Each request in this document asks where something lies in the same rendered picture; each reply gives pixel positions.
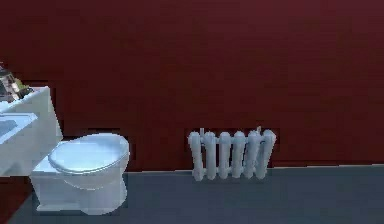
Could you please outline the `white radiator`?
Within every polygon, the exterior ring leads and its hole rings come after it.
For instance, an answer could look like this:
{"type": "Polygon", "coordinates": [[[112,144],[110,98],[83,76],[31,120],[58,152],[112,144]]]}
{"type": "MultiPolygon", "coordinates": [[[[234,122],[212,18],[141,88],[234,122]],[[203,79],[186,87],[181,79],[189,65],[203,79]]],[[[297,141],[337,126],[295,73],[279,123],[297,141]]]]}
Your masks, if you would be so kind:
{"type": "Polygon", "coordinates": [[[214,180],[216,176],[262,180],[277,136],[272,130],[262,131],[261,127],[247,134],[221,132],[219,136],[201,128],[199,132],[190,132],[187,140],[192,153],[192,176],[196,181],[214,180]]]}

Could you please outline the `white toilet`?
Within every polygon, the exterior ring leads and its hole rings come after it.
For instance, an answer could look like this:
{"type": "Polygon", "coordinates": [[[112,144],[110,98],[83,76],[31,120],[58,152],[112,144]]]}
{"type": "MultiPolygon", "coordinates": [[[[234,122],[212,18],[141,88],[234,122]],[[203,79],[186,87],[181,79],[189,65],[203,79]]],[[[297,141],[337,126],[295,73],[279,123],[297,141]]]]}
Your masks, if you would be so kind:
{"type": "Polygon", "coordinates": [[[104,215],[127,197],[123,174],[130,144],[113,133],[62,141],[33,169],[30,180],[39,212],[104,215]]]}

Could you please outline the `white sink cabinet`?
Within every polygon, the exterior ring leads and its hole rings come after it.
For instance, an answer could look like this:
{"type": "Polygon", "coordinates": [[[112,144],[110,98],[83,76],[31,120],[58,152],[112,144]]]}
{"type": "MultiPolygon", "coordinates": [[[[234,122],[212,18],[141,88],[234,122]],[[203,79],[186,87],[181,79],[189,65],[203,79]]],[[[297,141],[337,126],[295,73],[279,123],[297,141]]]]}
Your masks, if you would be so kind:
{"type": "Polygon", "coordinates": [[[48,86],[0,102],[0,177],[29,176],[62,139],[48,86]]]}

